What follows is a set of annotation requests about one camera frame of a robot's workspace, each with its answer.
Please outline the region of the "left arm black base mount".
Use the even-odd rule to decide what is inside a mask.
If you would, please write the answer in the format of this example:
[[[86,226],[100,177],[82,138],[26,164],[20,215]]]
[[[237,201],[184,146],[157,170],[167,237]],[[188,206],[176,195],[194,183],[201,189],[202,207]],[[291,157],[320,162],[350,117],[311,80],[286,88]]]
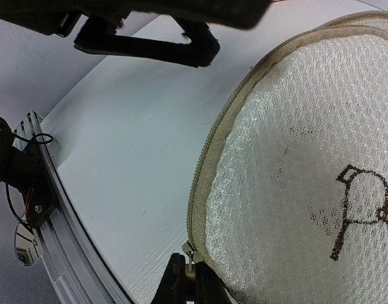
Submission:
[[[25,220],[19,223],[39,229],[55,209],[58,198],[48,168],[42,157],[42,146],[53,141],[46,133],[26,139],[14,133],[0,117],[0,182],[17,189],[25,200]]]

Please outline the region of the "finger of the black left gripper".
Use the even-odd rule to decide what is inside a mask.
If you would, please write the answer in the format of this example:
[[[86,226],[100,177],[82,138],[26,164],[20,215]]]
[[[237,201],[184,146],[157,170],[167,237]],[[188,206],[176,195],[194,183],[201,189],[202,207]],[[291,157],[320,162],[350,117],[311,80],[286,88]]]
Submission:
[[[169,15],[185,20],[248,30],[260,22],[272,2],[269,0],[152,0],[121,3],[130,11]]]
[[[174,18],[190,39],[189,44],[117,35],[115,25],[100,17],[87,19],[74,41],[74,47],[87,54],[147,58],[189,67],[207,67],[220,50],[208,25]]]

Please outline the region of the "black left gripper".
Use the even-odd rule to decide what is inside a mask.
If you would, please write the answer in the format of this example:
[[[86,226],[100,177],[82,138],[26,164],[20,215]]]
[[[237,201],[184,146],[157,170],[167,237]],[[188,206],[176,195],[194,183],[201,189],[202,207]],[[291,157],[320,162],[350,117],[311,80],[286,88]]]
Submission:
[[[0,0],[0,19],[44,35],[68,36],[81,15],[98,16],[116,27],[128,17],[125,1]]]

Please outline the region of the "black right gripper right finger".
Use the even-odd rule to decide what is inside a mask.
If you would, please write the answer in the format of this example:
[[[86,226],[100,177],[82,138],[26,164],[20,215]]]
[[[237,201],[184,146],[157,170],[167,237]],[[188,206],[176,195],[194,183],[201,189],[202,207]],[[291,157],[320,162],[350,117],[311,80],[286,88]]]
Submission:
[[[195,266],[195,303],[232,304],[224,285],[216,273],[205,263]]]

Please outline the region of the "aluminium front rail frame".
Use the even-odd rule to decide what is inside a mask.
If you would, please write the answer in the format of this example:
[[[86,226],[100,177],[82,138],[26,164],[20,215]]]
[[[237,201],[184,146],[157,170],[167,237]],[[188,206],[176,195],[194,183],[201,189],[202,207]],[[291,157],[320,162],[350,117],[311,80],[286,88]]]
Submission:
[[[81,224],[47,146],[41,156],[58,198],[34,231],[41,260],[61,303],[132,303]]]

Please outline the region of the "metal zipper pull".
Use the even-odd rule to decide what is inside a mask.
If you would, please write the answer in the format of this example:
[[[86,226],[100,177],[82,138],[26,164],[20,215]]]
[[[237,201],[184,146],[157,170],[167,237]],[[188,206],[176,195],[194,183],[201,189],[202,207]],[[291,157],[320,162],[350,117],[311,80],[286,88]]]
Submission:
[[[202,261],[202,258],[197,250],[195,250],[189,241],[182,245],[182,250],[188,257],[188,263],[186,264],[186,272],[188,274],[195,273],[195,265]]]

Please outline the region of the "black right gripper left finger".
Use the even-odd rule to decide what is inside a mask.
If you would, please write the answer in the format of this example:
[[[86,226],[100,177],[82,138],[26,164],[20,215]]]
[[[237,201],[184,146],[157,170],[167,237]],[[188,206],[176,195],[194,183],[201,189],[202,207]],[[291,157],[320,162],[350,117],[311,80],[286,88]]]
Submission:
[[[179,253],[171,255],[152,304],[186,303],[185,265],[183,255]]]

